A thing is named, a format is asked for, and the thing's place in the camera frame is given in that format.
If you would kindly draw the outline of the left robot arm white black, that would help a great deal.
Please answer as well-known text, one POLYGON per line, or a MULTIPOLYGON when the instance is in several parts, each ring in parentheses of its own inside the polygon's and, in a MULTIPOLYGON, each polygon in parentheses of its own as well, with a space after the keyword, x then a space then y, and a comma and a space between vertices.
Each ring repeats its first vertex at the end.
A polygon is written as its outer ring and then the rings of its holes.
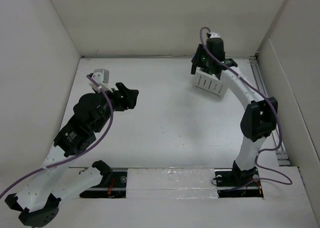
POLYGON ((3 192, 7 206, 18 211, 20 222, 31 228, 43 228, 58 214, 60 204, 96 185, 107 186, 113 170, 104 161, 95 161, 78 179, 68 186, 57 187, 70 163, 83 156, 102 141, 110 130, 114 112, 134 109, 139 91, 123 83, 107 89, 92 85, 93 93, 83 95, 73 107, 73 115, 53 141, 42 166, 25 175, 32 177, 18 193, 3 192))

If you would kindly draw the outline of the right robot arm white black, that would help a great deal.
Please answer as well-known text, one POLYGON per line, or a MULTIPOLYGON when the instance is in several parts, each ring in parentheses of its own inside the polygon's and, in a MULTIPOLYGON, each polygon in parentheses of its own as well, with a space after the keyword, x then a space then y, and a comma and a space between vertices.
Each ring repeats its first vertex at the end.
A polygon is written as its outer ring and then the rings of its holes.
POLYGON ((276 129, 278 102, 273 97, 267 98, 246 81, 238 64, 226 58, 224 42, 216 33, 208 33, 206 43, 198 45, 191 61, 191 73, 199 77, 198 85, 216 94, 228 88, 244 108, 240 122, 242 145, 229 178, 237 186, 246 184, 255 174, 263 143, 276 129))

